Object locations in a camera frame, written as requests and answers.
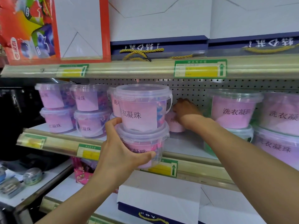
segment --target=left hand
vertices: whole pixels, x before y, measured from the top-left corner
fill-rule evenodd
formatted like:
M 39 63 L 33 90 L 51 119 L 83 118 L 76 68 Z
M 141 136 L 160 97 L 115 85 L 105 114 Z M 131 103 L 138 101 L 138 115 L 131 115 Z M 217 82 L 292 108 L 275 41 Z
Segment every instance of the left hand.
M 107 140 L 102 144 L 99 162 L 92 177 L 99 180 L 103 176 L 108 178 L 113 189 L 123 184 L 138 166 L 146 164 L 156 155 L 154 151 L 140 154 L 131 152 L 114 129 L 121 122 L 121 118 L 114 118 L 105 124 Z

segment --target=hand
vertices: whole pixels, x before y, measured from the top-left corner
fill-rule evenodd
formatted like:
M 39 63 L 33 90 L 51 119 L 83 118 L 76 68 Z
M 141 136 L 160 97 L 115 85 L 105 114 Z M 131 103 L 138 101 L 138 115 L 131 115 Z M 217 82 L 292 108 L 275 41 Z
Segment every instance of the hand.
M 99 181 L 104 177 L 108 184 L 112 184 L 110 187 L 113 190 L 123 184 L 138 166 L 146 164 L 156 155 L 154 151 L 140 154 L 131 152 L 114 128 L 121 122 L 121 118 L 114 118 L 105 124 L 107 140 L 102 144 L 99 162 L 92 177 L 99 178 Z
M 176 112 L 176 120 L 188 130 L 192 129 L 195 115 L 202 115 L 195 104 L 182 98 L 173 106 L 173 111 Z

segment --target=pegboard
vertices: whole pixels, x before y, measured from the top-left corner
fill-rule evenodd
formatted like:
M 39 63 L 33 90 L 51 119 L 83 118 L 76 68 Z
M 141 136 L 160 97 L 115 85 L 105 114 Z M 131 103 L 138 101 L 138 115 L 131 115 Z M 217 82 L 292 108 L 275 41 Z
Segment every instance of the pegboard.
M 212 90 L 242 89 L 244 92 L 286 92 L 299 93 L 299 80 L 273 79 L 89 79 L 92 84 L 119 86 L 148 83 L 169 86 L 173 91 L 173 102 L 180 97 L 188 98 L 201 109 L 208 108 L 208 95 Z

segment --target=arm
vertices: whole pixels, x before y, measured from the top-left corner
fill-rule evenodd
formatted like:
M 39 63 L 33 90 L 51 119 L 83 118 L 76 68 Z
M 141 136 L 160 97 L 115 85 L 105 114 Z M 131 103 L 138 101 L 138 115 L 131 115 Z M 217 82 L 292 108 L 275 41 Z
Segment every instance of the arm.
M 105 125 L 107 141 L 102 144 L 97 168 L 90 181 L 37 224 L 85 224 L 94 211 L 138 166 L 149 162 L 155 152 L 136 154 L 125 147 L 114 126 L 121 118 Z
M 178 121 L 212 148 L 234 183 L 267 223 L 298 223 L 299 172 L 201 115 L 187 99 L 173 110 Z

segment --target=green arrow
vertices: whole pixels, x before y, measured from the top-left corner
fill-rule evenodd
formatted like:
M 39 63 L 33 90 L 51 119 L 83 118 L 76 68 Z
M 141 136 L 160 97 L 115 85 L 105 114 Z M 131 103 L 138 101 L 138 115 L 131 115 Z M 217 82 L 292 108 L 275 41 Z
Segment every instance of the green arrow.
M 223 64 L 220 64 L 220 76 L 223 76 L 223 68 L 224 68 L 224 65 Z
M 84 76 L 84 72 L 86 71 L 86 67 L 83 67 L 81 76 Z
M 173 165 L 173 166 L 172 166 L 172 176 L 174 176 L 175 171 L 176 171 L 176 166 Z

